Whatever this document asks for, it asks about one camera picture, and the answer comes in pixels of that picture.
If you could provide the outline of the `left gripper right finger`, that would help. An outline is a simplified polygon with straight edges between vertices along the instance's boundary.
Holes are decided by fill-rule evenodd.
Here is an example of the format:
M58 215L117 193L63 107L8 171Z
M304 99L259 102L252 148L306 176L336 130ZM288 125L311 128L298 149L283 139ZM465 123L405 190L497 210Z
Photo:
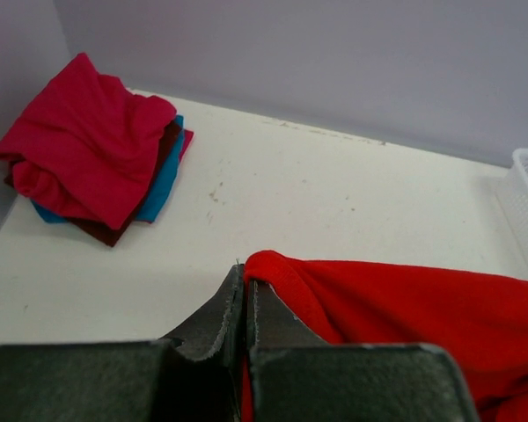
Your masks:
M430 344L328 344L267 283L248 284L257 421L476 421L452 357Z

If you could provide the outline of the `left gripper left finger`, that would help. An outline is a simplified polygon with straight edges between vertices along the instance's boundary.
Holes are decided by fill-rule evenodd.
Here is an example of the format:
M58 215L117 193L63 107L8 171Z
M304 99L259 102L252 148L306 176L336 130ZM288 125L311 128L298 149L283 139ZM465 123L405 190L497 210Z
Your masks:
M239 421L243 267L162 338L0 346L0 421Z

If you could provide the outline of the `bright red t shirt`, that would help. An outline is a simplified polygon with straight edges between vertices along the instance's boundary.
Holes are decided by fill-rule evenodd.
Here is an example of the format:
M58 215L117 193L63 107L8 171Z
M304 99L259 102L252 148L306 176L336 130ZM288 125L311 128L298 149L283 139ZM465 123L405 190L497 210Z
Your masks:
M328 343L441 346L482 420L528 421L528 280L276 251L254 253L244 279L269 284Z

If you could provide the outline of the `folded maroon t shirt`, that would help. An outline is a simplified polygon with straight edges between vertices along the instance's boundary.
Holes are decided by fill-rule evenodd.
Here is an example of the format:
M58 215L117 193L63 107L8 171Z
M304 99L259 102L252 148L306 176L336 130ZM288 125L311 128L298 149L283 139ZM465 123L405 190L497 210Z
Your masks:
M129 162L86 148L53 148L50 156L10 163L5 183L108 246L114 246L140 214L166 163L181 126L171 121L161 136Z

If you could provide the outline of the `folded teal t shirt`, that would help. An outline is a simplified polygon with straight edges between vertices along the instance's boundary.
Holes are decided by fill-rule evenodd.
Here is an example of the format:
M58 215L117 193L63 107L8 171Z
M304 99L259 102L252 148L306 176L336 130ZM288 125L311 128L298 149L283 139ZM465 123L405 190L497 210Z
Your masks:
M113 230L136 219L153 222L172 190L181 154L192 135L178 114L159 140L147 142L145 157L128 164L109 159L97 170L70 177L64 187L73 201L67 206L42 198L33 204L47 222L99 222Z

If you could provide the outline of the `folded magenta t shirt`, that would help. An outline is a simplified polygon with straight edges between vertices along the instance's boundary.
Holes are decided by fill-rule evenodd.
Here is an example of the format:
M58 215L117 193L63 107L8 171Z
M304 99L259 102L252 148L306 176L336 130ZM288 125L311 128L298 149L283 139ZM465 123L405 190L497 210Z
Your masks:
M0 140L0 161L9 170L14 161L34 162L53 148L86 148L129 162L178 114L167 100L135 94L118 77L99 73L81 53L14 121Z

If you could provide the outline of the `white plastic basket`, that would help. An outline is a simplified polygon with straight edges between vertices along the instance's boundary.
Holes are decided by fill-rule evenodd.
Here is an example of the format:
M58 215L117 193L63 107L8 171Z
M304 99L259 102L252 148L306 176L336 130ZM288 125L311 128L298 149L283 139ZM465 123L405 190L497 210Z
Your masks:
M513 151L512 160L496 196L528 266L528 149Z

